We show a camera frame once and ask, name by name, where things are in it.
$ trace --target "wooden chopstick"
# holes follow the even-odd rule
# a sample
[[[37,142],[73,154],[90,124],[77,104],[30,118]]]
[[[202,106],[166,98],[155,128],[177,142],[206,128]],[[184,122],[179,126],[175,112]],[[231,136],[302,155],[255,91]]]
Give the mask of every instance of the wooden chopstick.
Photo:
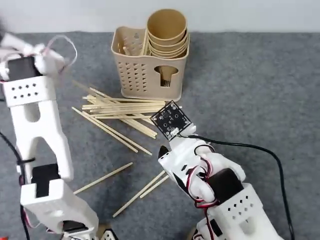
[[[125,205],[123,205],[118,211],[116,211],[115,214],[113,214],[113,217],[115,218],[118,216],[123,210],[125,210],[130,204],[132,204],[142,193],[144,193],[148,188],[151,187],[154,182],[156,182],[162,175],[164,175],[166,172],[162,171],[158,176],[156,176],[151,182],[149,182],[144,188],[142,188],[136,195],[134,195]]]
[[[86,112],[82,112],[85,116],[87,116],[88,118],[90,118],[90,115]],[[120,138],[126,140],[128,143],[132,144],[133,146],[137,147],[138,149],[144,151],[146,154],[149,154],[150,156],[152,156],[152,153],[150,151],[148,151],[147,149],[145,149],[144,147],[140,146],[139,144],[137,144],[136,142],[132,141],[130,138],[122,135],[120,132],[117,132],[116,130],[114,130],[112,127],[108,126],[107,124],[103,123],[102,121],[98,120],[98,119],[94,119],[92,118],[93,121],[95,121],[96,123],[100,124],[101,126],[105,127],[106,129],[110,130],[111,132],[113,132],[114,134],[118,135]]]
[[[127,115],[124,115],[124,116],[96,116],[94,117],[95,119],[149,119],[151,118],[152,116],[127,116]]]
[[[115,139],[117,139],[119,142],[121,142],[122,144],[124,144],[125,146],[127,146],[128,148],[130,148],[132,151],[134,151],[135,153],[138,152],[138,150],[136,148],[134,148],[133,146],[131,146],[129,143],[127,143],[126,141],[124,141],[122,138],[120,138],[117,134],[114,134],[112,131],[110,131],[109,129],[105,128],[104,126],[100,125],[99,123],[97,123],[96,121],[94,121],[94,119],[92,119],[91,117],[85,115],[84,113],[82,113],[81,111],[79,111],[78,109],[76,109],[75,107],[72,107],[72,109],[77,112],[78,114],[80,114],[81,116],[83,116],[85,119],[89,120],[90,122],[92,122],[93,124],[95,124],[97,127],[99,127],[100,129],[104,130],[105,132],[107,132],[109,135],[111,135],[112,137],[114,137]]]
[[[128,114],[137,114],[137,113],[156,113],[159,111],[160,108],[139,108],[135,110],[131,109],[124,109],[124,110],[107,110],[107,109],[98,109],[98,110],[91,110],[91,113],[99,113],[99,114],[105,114],[105,116],[113,116],[113,115],[128,115]]]
[[[140,195],[140,198],[143,199],[146,195],[148,195],[149,193],[151,193],[156,187],[158,187],[159,185],[161,185],[165,180],[167,180],[169,178],[169,176],[165,176],[164,178],[162,178],[160,181],[158,181],[155,185],[153,185],[152,187],[150,187],[147,191],[145,191],[144,193],[142,193]]]
[[[132,164],[133,164],[133,162],[129,162],[128,164],[126,164],[126,165],[124,165],[122,167],[119,167],[118,169],[108,173],[107,175],[105,175],[103,177],[100,177],[99,179],[89,183],[88,185],[85,185],[85,186],[81,187],[80,189],[78,189],[77,191],[74,191],[73,193],[74,194],[78,194],[78,193],[80,193],[80,192],[82,192],[84,190],[87,190],[88,188],[90,188],[90,187],[102,182],[103,180],[106,180],[107,178],[109,178],[109,177],[111,177],[111,176],[113,176],[113,175],[125,170],[126,168],[130,167]]]

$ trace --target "pile of chopsticks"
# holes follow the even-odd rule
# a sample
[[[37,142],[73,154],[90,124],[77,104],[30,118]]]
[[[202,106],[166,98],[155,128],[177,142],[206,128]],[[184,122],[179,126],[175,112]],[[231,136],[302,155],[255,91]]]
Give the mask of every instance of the pile of chopsticks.
[[[83,99],[90,103],[84,104],[81,108],[82,111],[72,107],[75,112],[117,139],[135,153],[137,153],[138,149],[140,149],[143,152],[152,155],[150,151],[111,128],[102,122],[102,120],[118,119],[145,134],[146,136],[155,139],[158,133],[137,120],[142,120],[149,125],[154,125],[150,120],[151,115],[144,114],[156,113],[165,106],[165,101],[112,98],[95,88],[86,87],[76,81],[73,82],[78,87],[86,90],[89,93],[89,95],[84,96]]]

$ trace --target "beige plastic caddy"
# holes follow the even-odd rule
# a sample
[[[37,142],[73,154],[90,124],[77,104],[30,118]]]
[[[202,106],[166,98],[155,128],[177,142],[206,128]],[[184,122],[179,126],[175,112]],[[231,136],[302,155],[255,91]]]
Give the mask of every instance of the beige plastic caddy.
[[[146,29],[117,28],[111,51],[122,95],[178,101],[182,95],[189,42],[187,21],[173,9],[153,13]]]

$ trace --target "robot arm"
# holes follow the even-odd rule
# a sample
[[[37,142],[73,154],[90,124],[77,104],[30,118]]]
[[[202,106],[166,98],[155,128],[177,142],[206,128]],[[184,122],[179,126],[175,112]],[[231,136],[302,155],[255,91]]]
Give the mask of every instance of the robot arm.
[[[17,166],[20,174],[24,170],[27,180],[21,186],[21,205],[54,233],[98,240],[97,214],[66,184],[73,179],[74,169],[54,86],[54,77],[66,65],[63,57],[43,44],[33,47],[8,33],[2,37],[0,47],[14,49],[10,50],[14,53],[10,58],[2,56],[5,59],[0,63],[0,79],[11,112],[16,148],[25,161]],[[56,163],[33,166],[39,138],[52,149]]]
[[[171,148],[161,147],[158,162],[196,207],[204,209],[205,218],[197,224],[193,239],[283,240],[252,185],[244,183],[242,167],[204,140],[183,137],[193,134],[196,127],[177,108],[171,102],[151,119]]]

